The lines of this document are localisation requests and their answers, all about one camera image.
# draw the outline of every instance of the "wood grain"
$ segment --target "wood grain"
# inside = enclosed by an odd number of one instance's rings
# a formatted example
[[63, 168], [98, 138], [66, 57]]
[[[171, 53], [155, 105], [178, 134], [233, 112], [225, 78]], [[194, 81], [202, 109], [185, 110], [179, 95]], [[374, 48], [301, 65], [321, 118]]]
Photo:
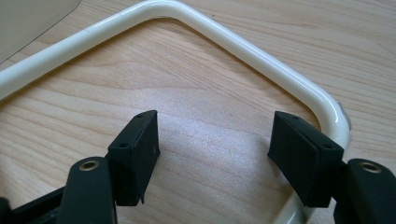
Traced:
[[[137, 1], [82, 1], [4, 69]], [[352, 119], [345, 156], [396, 173], [396, 6], [392, 1], [185, 1], [318, 83]], [[175, 20], [145, 22], [0, 103], [0, 196], [13, 207], [103, 156], [135, 114], [159, 111], [146, 203], [120, 223], [268, 223], [291, 188], [266, 153], [275, 110], [312, 112]], [[332, 223], [331, 209], [311, 222]]]

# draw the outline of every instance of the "bent white tube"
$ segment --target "bent white tube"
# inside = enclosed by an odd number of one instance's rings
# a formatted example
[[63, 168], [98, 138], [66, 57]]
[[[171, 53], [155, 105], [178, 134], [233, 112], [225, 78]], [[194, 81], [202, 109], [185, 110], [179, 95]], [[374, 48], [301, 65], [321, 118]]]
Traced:
[[[329, 93], [207, 16], [172, 0], [136, 4], [10, 66], [0, 73], [0, 99], [110, 37], [138, 23], [156, 18], [174, 18], [186, 23], [272, 79], [312, 109], [321, 130], [338, 145], [347, 148], [347, 116]], [[279, 213], [276, 223], [303, 222], [311, 213], [312, 210], [305, 209], [293, 193]]]

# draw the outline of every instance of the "beige surface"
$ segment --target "beige surface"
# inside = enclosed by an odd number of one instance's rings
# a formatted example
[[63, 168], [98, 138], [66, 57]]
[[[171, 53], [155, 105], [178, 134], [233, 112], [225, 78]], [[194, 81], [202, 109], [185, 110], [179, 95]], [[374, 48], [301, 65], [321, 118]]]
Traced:
[[[82, 1], [4, 69], [137, 1]], [[396, 4], [185, 1], [318, 83], [352, 120], [349, 158], [396, 173]], [[290, 194], [268, 151], [275, 110], [307, 107], [179, 21], [150, 21], [77, 57], [0, 105], [0, 196], [13, 207], [103, 156], [135, 114], [159, 111], [162, 155], [146, 203], [120, 223], [268, 223]], [[331, 210], [314, 222], [330, 222]]]

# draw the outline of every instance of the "screw hole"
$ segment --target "screw hole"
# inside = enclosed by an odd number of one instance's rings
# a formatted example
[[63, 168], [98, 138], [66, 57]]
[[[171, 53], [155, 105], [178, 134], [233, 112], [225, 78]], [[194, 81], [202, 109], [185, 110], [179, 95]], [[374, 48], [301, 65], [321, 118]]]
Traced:
[[332, 146], [330, 146], [329, 144], [323, 144], [322, 145], [324, 148], [326, 148], [326, 149], [332, 149]]
[[81, 171], [90, 171], [99, 166], [99, 161], [86, 161], [79, 166]]
[[370, 163], [370, 162], [361, 162], [359, 163], [359, 165], [361, 166], [361, 168], [367, 172], [370, 173], [374, 173], [374, 174], [379, 174], [382, 172], [381, 168], [379, 168], [378, 166]]
[[119, 147], [128, 147], [128, 143], [120, 143]]

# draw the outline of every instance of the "wooden table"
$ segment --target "wooden table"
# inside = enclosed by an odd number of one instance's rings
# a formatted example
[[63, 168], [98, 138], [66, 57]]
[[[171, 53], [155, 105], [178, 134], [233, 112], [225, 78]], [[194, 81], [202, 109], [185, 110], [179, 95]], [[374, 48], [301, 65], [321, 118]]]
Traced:
[[[83, 0], [0, 70], [138, 1]], [[185, 1], [304, 74], [352, 120], [345, 155], [396, 173], [396, 4], [392, 1]], [[268, 223], [291, 188], [266, 157], [276, 110], [313, 113], [175, 20], [149, 21], [55, 69], [0, 105], [0, 196], [12, 207], [64, 185], [104, 156], [137, 113], [159, 111], [162, 155], [146, 203], [120, 223]], [[313, 223], [332, 223], [321, 209]]]

